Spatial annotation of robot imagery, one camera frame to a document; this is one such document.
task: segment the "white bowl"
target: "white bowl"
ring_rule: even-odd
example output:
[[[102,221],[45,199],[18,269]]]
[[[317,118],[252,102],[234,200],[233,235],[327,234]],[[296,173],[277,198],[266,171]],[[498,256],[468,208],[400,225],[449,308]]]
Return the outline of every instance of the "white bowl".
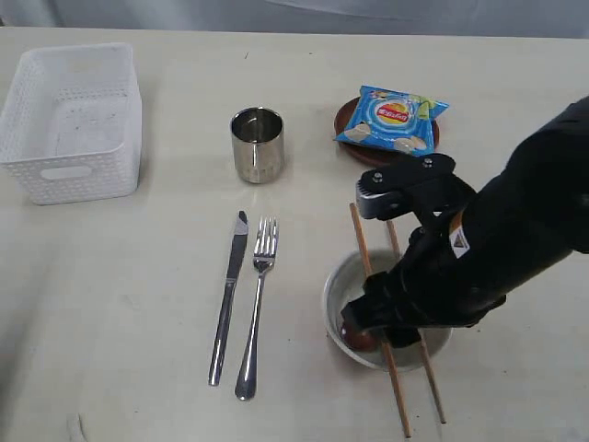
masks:
[[[400,258],[392,250],[370,250],[370,261],[375,272],[388,271]],[[358,252],[352,253],[333,271],[325,283],[321,307],[329,336],[340,349],[363,366],[387,370],[387,363],[380,350],[358,352],[341,338],[341,310],[350,301],[363,294],[364,267]],[[422,329],[430,356],[438,354],[446,345],[452,329]],[[423,365],[417,344],[393,350],[399,371],[409,371]]]

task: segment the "knife handle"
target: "knife handle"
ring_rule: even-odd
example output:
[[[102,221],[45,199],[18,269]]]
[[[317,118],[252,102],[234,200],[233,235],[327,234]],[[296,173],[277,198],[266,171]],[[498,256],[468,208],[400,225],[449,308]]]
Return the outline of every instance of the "knife handle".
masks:
[[[209,385],[217,386],[221,380],[221,371],[223,371],[223,361],[225,360],[225,347],[227,346],[227,334],[229,333],[229,322],[231,320],[231,307],[233,306],[233,294],[236,291],[235,280],[225,281],[225,293],[223,294],[223,304],[219,313],[219,322],[217,323],[217,334],[214,337],[213,356],[211,357],[211,366],[209,368]]]

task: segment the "gray wall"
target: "gray wall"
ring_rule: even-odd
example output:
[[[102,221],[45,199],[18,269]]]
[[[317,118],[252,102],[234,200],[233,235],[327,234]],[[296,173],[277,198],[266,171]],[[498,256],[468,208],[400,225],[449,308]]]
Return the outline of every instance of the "gray wall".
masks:
[[[589,0],[0,0],[0,15],[22,26],[589,36]]]

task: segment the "white plastic basket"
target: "white plastic basket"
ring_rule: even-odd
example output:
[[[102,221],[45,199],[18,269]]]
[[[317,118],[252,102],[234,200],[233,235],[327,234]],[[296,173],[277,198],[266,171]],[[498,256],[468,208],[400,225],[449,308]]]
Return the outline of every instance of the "white plastic basket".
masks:
[[[20,58],[2,114],[0,164],[35,204],[137,188],[141,97],[124,43],[35,49]]]

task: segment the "chopsticks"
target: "chopsticks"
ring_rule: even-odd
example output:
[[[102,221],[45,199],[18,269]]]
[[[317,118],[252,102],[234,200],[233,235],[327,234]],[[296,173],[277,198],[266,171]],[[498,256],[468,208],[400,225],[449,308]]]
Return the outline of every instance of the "chopsticks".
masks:
[[[387,220],[388,236],[390,237],[390,243],[393,251],[398,256],[401,255],[400,248],[398,247],[397,233],[395,232],[395,225],[389,219]],[[442,407],[442,398],[440,397],[440,390],[438,389],[437,383],[435,382],[435,375],[433,374],[432,360],[430,359],[430,353],[427,351],[427,343],[423,338],[423,334],[420,331],[420,353],[422,354],[423,367],[425,368],[425,374],[430,384],[430,390],[432,390],[433,401],[435,402],[435,408],[440,416],[440,422],[446,423],[444,408]]]
[[[352,213],[353,228],[356,232],[356,240],[358,241],[358,249],[362,257],[362,264],[364,265],[364,272],[366,277],[370,276],[372,271],[372,264],[368,256],[368,248],[366,248],[366,241],[364,240],[364,233],[362,231],[362,224],[360,223],[360,216],[358,215],[358,207],[355,203],[350,203],[350,212]],[[393,385],[395,392],[395,400],[397,401],[398,416],[403,425],[403,433],[405,437],[411,437],[411,428],[409,426],[409,418],[407,417],[407,410],[405,409],[405,402],[403,401],[403,391],[401,384],[398,381],[397,364],[395,363],[395,356],[393,356],[393,347],[387,339],[381,340],[381,349],[385,359],[387,360],[388,375],[390,382]]]
[[[364,233],[362,231],[362,224],[360,222],[360,216],[358,214],[358,208],[355,203],[350,203],[350,212],[352,214],[352,221],[354,231],[356,233],[356,240],[358,242],[358,250],[362,258],[362,264],[364,266],[364,272],[366,277],[373,273],[372,264],[370,263],[370,257],[368,254],[368,248],[366,247],[366,241],[364,239]],[[398,246],[397,233],[395,232],[395,226],[391,220],[387,221],[387,231],[390,237],[391,246],[393,251],[400,256],[400,249]],[[433,400],[435,402],[435,408],[440,417],[442,424],[446,423],[444,409],[442,408],[442,400],[440,398],[440,391],[435,382],[435,376],[433,374],[432,361],[430,359],[429,352],[427,350],[427,344],[420,332],[420,354],[422,356],[423,366],[425,373],[428,378],[430,389],[432,390]],[[395,357],[393,356],[393,347],[391,343],[384,337],[381,337],[381,350],[387,361],[388,375],[390,377],[393,391],[395,393],[395,400],[397,402],[398,415],[403,426],[403,433],[405,437],[411,437],[411,429],[409,425],[409,418],[407,417],[407,409],[405,408],[405,402],[403,400],[403,392],[398,380],[397,364],[395,363]]]

